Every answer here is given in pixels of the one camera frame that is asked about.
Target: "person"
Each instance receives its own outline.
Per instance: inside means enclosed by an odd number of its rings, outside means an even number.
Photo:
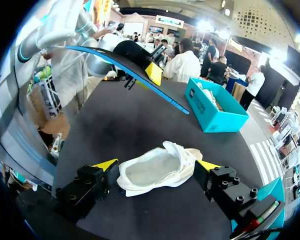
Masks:
[[[180,54],[173,59],[168,58],[162,75],[175,82],[188,83],[189,78],[200,76],[200,62],[193,52],[194,44],[190,38],[179,43],[179,50]]]
[[[292,152],[287,157],[287,162],[289,168],[293,168],[298,165],[300,167],[300,146],[292,150]]]
[[[158,32],[158,36],[156,37],[156,39],[158,39],[160,42],[161,42],[161,40],[164,39],[164,35],[163,35],[162,31]]]
[[[193,44],[193,53],[194,55],[199,58],[199,53],[200,53],[200,49],[202,48],[202,44],[201,44],[201,41],[200,41],[200,37],[197,37],[195,39],[195,43]]]
[[[151,32],[149,37],[146,38],[145,43],[146,44],[153,44],[155,42],[154,34]]]
[[[171,45],[168,44],[168,41],[166,39],[161,40],[161,44],[165,46],[166,50],[164,51],[168,56],[172,56],[174,53],[174,49]]]
[[[107,33],[113,32],[105,28],[96,32],[92,37],[98,39]],[[73,45],[73,38],[59,45]],[[79,51],[68,50],[63,47],[52,48],[52,52],[42,54],[46,60],[51,59],[51,73],[53,85],[58,94],[62,111],[68,123],[72,126],[76,120],[79,110],[86,101],[88,91],[88,67],[85,57]]]
[[[174,56],[177,56],[178,54],[180,54],[179,42],[175,41],[172,45],[172,48],[174,49]]]
[[[132,35],[132,40],[135,41],[136,37],[138,37],[138,33],[135,31]]]
[[[134,36],[133,41],[134,41],[134,42],[138,42],[138,41],[139,41],[139,37],[140,37],[140,34],[138,34],[138,33],[136,32],[136,35]]]
[[[124,35],[124,27],[125,27],[124,23],[119,23],[119,25],[117,26],[116,30],[114,30],[112,32],[112,34],[117,35],[119,37],[123,37],[123,35]]]
[[[146,33],[146,35],[145,35],[145,43],[149,43],[149,42],[148,42],[148,39],[149,39],[150,37],[153,37],[153,33],[151,32],[151,28],[148,28],[147,33]]]
[[[209,47],[206,51],[206,54],[203,59],[203,64],[201,68],[201,77],[205,78],[208,75],[208,70],[211,66],[212,61],[214,60],[214,57],[216,55],[216,47],[217,41],[213,38],[209,40]]]
[[[167,40],[169,45],[172,45],[175,40],[175,34],[173,32],[170,32],[167,36],[164,37],[165,40]]]
[[[225,72],[227,69],[226,62],[226,57],[220,56],[217,62],[212,63],[208,70],[208,80],[212,80],[214,83],[222,85],[224,83]]]
[[[259,68],[259,72],[252,74],[252,76],[247,80],[248,86],[243,92],[242,98],[240,100],[240,105],[244,108],[244,110],[248,110],[252,100],[258,94],[262,85],[265,82],[265,73],[266,67],[261,65]]]
[[[154,48],[156,49],[157,47],[159,47],[159,45],[160,45],[159,39],[155,39],[154,40]]]
[[[214,55],[213,61],[214,62],[218,62],[219,61],[219,50],[217,48],[217,45],[215,45],[215,55]]]

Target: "yellow tag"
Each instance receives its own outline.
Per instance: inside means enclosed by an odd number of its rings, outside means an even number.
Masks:
[[[215,167],[221,168],[221,166],[215,165],[215,164],[210,163],[210,162],[207,162],[207,161],[197,160],[197,162],[198,162],[202,167],[204,167],[208,172],[209,172],[211,169],[214,169]]]
[[[105,161],[105,162],[93,165],[91,167],[98,167],[100,169],[103,169],[103,171],[106,171],[110,167],[110,165],[112,165],[115,161],[118,161],[118,159],[115,158],[115,159],[112,159],[110,161]]]
[[[154,62],[151,62],[150,65],[145,69],[146,74],[152,82],[156,85],[161,85],[161,77],[163,70]]]

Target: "white shoe upper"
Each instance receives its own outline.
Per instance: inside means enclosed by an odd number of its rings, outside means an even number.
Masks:
[[[163,186],[178,187],[192,176],[195,161],[202,160],[197,149],[184,149],[170,141],[163,142],[163,146],[165,149],[154,148],[119,165],[117,183],[127,197]]]

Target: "shoe insole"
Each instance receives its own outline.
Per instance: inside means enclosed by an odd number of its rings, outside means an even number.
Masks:
[[[178,158],[164,153],[127,167],[125,174],[133,184],[146,187],[162,180],[169,173],[177,171],[179,166]]]

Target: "cable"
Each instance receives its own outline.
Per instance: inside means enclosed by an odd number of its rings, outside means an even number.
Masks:
[[[249,240],[249,239],[253,239],[253,238],[255,238],[255,237],[264,235],[264,234],[270,234],[270,233],[275,233],[275,232],[281,232],[282,230],[283,230],[282,227],[271,228],[271,229],[267,229],[267,230],[262,230],[262,231],[259,231],[259,232],[257,232],[257,233],[254,233],[254,234],[252,234],[252,235],[244,236],[244,237],[242,237],[242,238],[239,238],[238,240]]]

